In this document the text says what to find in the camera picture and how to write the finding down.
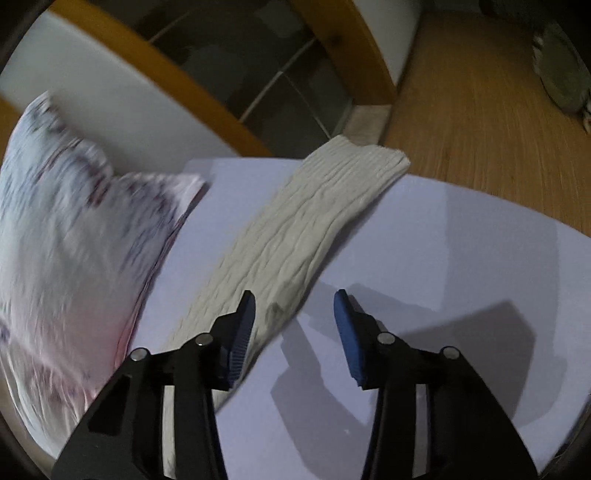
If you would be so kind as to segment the cream knitted garment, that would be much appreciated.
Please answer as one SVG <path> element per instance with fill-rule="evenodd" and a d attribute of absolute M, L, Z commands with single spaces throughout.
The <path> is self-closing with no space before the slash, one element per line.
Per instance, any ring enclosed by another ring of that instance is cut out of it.
<path fill-rule="evenodd" d="M 204 281 L 189 279 L 179 266 L 166 266 L 160 289 L 172 295 L 179 310 L 165 310 L 170 330 L 164 347 L 178 347 L 211 327 L 249 290 L 256 297 L 256 319 L 245 368 L 252 368 L 294 318 L 335 238 L 410 165 L 401 150 L 359 146 L 344 136 L 312 152 L 205 268 Z"/>

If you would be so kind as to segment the white floral pillow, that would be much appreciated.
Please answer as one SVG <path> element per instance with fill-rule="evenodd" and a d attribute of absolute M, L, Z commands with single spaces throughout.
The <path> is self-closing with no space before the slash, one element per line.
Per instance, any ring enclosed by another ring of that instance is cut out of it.
<path fill-rule="evenodd" d="M 203 186 L 195 174 L 116 175 L 48 94 L 18 120 L 1 167 L 1 366 L 49 456 L 125 358 Z"/>

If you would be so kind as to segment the green round object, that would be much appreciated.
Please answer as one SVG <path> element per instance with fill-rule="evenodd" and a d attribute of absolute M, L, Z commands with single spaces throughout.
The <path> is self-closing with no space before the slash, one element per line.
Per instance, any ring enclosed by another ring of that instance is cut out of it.
<path fill-rule="evenodd" d="M 533 37 L 534 71 L 556 106 L 577 115 L 590 134 L 590 70 L 557 23 Z"/>

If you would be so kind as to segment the wooden bed frame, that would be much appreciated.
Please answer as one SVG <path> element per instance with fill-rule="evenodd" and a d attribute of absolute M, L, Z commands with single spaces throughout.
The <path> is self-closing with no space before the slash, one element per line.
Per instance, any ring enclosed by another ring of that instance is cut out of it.
<path fill-rule="evenodd" d="M 270 157 L 263 142 L 221 102 L 165 55 L 111 15 L 87 1 L 6 1 L 1 14 L 1 65 L 5 66 L 33 23 L 49 10 L 155 83 L 193 118 L 204 122 L 236 153 Z M 294 1 L 294 10 L 321 41 L 349 93 L 362 105 L 389 105 L 397 98 L 379 46 L 352 1 Z"/>

